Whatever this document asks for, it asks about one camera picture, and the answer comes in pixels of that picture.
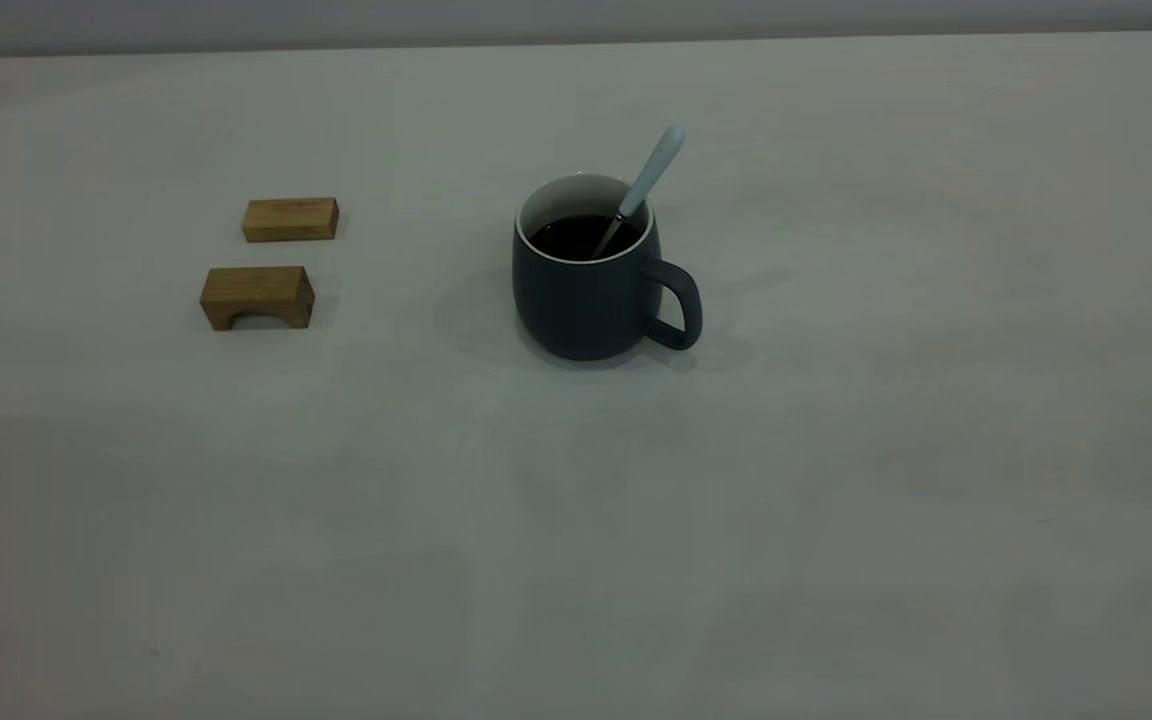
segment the light blue spoon handle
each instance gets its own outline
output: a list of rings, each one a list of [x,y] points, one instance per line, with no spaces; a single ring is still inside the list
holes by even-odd
[[[660,173],[669,167],[673,157],[679,153],[683,139],[684,134],[679,123],[673,123],[667,131],[664,131],[660,142],[657,142],[655,150],[652,151],[652,156],[643,165],[639,177],[634,181],[630,191],[626,194],[626,199],[621,200],[621,206],[616,210],[617,215],[628,218],[634,214],[635,210],[639,209],[644,197],[649,196],[652,185],[660,179]]]

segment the coffee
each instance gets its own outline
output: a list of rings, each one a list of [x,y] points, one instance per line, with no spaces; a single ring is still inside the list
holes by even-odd
[[[553,223],[545,225],[529,242],[536,250],[548,255],[550,258],[559,260],[590,260],[594,255],[598,242],[602,240],[604,233],[612,226],[612,218],[605,215],[576,215],[554,220]],[[643,237],[639,228],[631,227],[630,223],[622,223],[621,229],[607,242],[607,247],[599,253],[599,258],[611,258],[630,249],[635,242]]]

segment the spoon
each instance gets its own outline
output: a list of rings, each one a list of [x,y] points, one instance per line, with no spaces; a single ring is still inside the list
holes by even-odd
[[[630,191],[626,192],[626,199],[621,200],[620,209],[616,209],[616,218],[612,219],[612,225],[607,228],[607,234],[604,234],[602,241],[598,243],[598,249],[594,250],[594,253],[589,256],[590,260],[598,260],[598,256],[602,255],[602,250],[612,241],[612,236],[616,234],[617,229],[621,229],[621,223],[626,221],[626,218],[634,214],[635,210],[639,209],[644,197],[649,196],[649,190],[652,190],[652,185],[660,179],[660,173],[664,173],[664,169],[669,167],[673,157],[679,153],[683,139],[684,134],[682,132],[682,126],[679,123],[673,123],[664,131],[660,141],[657,142],[655,150],[652,151],[652,156],[647,157],[646,164],[639,170],[639,176],[630,185]]]

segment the wood grain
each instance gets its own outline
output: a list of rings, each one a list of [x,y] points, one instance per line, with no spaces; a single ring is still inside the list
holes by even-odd
[[[340,218],[335,197],[251,200],[243,218],[247,242],[332,240]]]
[[[273,314],[289,327],[310,327],[314,288],[305,268],[212,268],[198,300],[211,328],[228,331],[238,314]]]

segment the dark gray mug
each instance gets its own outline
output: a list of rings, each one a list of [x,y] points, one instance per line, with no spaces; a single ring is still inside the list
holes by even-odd
[[[700,336],[700,293],[677,265],[660,259],[652,202],[626,223],[644,228],[634,245],[598,260],[552,258],[531,245],[545,225],[563,218],[616,214],[630,190],[620,179],[581,173],[550,181],[526,197],[513,222],[513,302],[536,342],[570,361],[602,361],[652,338],[685,350]],[[684,328],[657,318],[660,286],[679,296]]]

